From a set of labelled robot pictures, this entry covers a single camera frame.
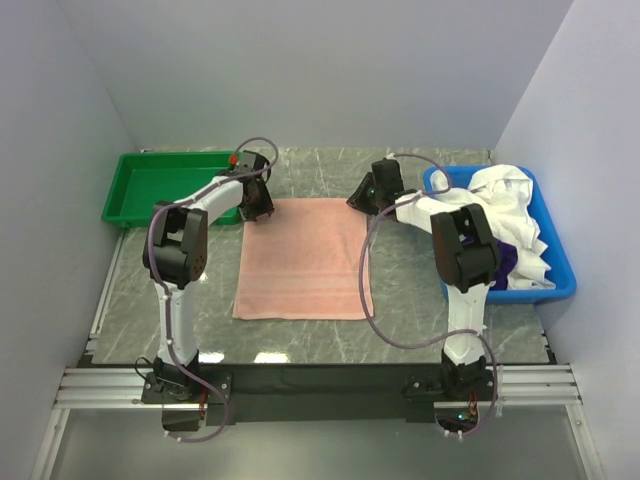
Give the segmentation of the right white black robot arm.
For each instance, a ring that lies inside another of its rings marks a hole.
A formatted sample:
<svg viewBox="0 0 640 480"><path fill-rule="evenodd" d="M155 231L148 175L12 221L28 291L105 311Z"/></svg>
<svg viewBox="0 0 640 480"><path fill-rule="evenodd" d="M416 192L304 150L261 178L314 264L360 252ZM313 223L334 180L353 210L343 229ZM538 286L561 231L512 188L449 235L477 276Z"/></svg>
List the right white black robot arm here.
<svg viewBox="0 0 640 480"><path fill-rule="evenodd" d="M501 264L500 252L483 208L477 203L452 206L436 199L453 188L450 174L430 162L444 177L432 191L407 189L401 168L389 155L371 164L347 204L374 217L361 247L358 290L365 318L387 344L403 350L443 343L437 376L423 386L431 395L462 399L495 384L486 362L495 360L483 335L486 299ZM375 324L364 291L364 273L370 237L385 217L418 228L432 237L437 273L446 285L447 332L419 344L401 344L386 337Z"/></svg>

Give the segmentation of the pink towel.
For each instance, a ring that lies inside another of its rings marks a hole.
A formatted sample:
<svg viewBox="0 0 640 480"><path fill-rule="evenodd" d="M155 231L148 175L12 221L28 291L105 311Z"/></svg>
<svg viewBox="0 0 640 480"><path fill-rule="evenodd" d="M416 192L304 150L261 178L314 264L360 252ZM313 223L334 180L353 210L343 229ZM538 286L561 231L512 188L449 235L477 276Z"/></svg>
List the pink towel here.
<svg viewBox="0 0 640 480"><path fill-rule="evenodd" d="M363 320L358 264L366 215L340 198L274 205L272 215L244 224L233 317Z"/></svg>

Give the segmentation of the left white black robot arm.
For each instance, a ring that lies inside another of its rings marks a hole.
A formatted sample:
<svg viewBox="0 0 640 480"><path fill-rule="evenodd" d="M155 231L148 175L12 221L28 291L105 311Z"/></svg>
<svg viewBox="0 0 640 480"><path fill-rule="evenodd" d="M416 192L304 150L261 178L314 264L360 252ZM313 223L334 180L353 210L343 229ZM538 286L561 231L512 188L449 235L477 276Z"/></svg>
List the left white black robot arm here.
<svg viewBox="0 0 640 480"><path fill-rule="evenodd" d="M199 375L199 351L193 327L192 284L204 273L208 230L224 213L237 208L245 220L274 212L267 189L273 163L252 151L230 155L229 167L186 197L159 201L143 250L159 302L160 344L150 388L177 401L193 400L206 386Z"/></svg>

